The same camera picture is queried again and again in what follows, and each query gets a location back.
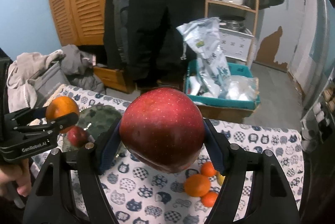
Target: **cat print tablecloth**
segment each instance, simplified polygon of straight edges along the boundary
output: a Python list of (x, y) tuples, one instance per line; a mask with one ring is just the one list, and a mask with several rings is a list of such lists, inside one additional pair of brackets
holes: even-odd
[[(113, 98), (75, 86), (62, 85), (51, 96), (52, 99), (65, 95), (73, 98), (80, 109), (105, 104), (124, 113), (130, 102)], [(42, 124), (44, 120), (35, 120)], [(270, 149), (280, 162), (292, 188), (297, 207), (303, 190), (304, 161), (301, 151), (301, 137), (296, 130), (272, 129), (244, 124), (211, 120), (216, 130), (224, 134), (231, 143), (237, 143), (245, 150), (262, 153)], [(63, 136), (59, 136), (58, 148), (63, 146)], [(49, 151), (34, 157), (38, 168), (42, 166)], [(183, 183), (189, 176), (199, 173), (203, 163), (210, 158), (203, 147), (195, 163), (178, 174), (165, 174), (146, 166), (128, 151), (114, 161), (113, 167), (100, 176), (105, 194), (120, 223), (125, 224), (198, 224), (204, 223), (210, 208), (202, 205), (200, 198), (192, 198), (184, 192)], [(210, 178), (211, 190), (220, 191), (215, 176)], [(77, 207), (86, 212), (78, 174), (72, 172), (72, 183)], [(241, 200), (235, 220), (245, 215), (252, 184), (252, 172), (246, 173)]]

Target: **green plate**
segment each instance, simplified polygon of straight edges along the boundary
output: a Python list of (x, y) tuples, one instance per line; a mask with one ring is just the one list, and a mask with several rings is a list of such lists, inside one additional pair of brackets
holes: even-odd
[[(112, 106), (97, 104), (80, 111), (77, 126), (86, 130), (90, 135), (89, 140), (94, 141), (98, 136), (106, 132), (113, 124), (116, 118), (122, 115)], [(77, 150), (78, 148), (71, 145), (66, 134), (63, 138), (63, 152)]]

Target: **brown patch on door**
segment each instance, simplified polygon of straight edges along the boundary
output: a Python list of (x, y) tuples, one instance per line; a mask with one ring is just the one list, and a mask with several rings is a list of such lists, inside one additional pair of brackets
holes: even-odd
[(283, 29), (279, 26), (277, 31), (263, 39), (257, 53), (256, 62), (281, 71), (287, 71), (287, 63), (279, 64), (278, 62), (274, 62), (282, 35)]

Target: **human hand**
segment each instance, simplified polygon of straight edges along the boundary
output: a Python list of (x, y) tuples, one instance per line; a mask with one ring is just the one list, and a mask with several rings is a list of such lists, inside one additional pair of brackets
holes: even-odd
[(28, 196), (31, 191), (29, 162), (25, 159), (20, 165), (0, 165), (0, 197), (9, 198), (6, 183), (16, 181), (17, 192), (21, 196)]

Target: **apple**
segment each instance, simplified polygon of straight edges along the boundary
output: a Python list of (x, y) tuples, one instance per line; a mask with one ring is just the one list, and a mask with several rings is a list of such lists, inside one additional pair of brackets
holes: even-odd
[(165, 173), (187, 169), (205, 138), (198, 107), (184, 93), (158, 88), (142, 94), (126, 109), (120, 137), (140, 161)]
[(87, 132), (78, 126), (73, 126), (66, 134), (71, 145), (80, 148), (88, 142)]

